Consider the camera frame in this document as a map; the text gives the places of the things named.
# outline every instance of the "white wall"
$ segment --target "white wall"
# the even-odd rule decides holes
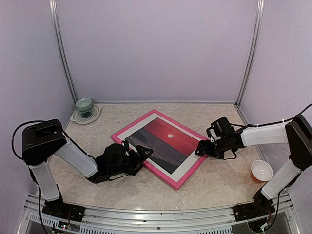
[[[81,97],[235,102],[257,0],[66,0],[58,14]]]
[[[266,0],[259,44],[242,112],[249,123],[289,118],[312,102],[312,1]],[[312,124],[312,109],[304,116]],[[263,146],[276,172],[287,145]],[[312,230],[312,168],[290,188],[305,234]]]
[[[66,124],[73,111],[47,0],[0,1],[0,79],[0,233],[10,234],[35,191],[26,164],[12,153],[14,129],[36,119]]]

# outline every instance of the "picture frame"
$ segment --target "picture frame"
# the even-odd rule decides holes
[[[144,166],[176,190],[205,160],[195,155],[195,150],[198,142],[207,138],[158,110],[148,112],[111,137],[119,144],[129,141],[132,149],[137,145],[153,149]]]

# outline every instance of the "table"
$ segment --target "table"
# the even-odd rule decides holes
[[[86,152],[101,155],[113,143],[111,134],[152,109],[206,136],[210,123],[226,116],[242,124],[233,105],[227,104],[106,104],[101,116],[88,125],[69,123],[66,132]],[[251,201],[263,186],[250,177],[255,147],[239,150],[236,160],[206,159],[179,189],[174,190],[143,168],[135,177],[92,184],[62,159],[53,156],[50,166],[64,201],[82,205],[131,210],[184,210],[235,205]],[[225,157],[233,157],[227,152]]]

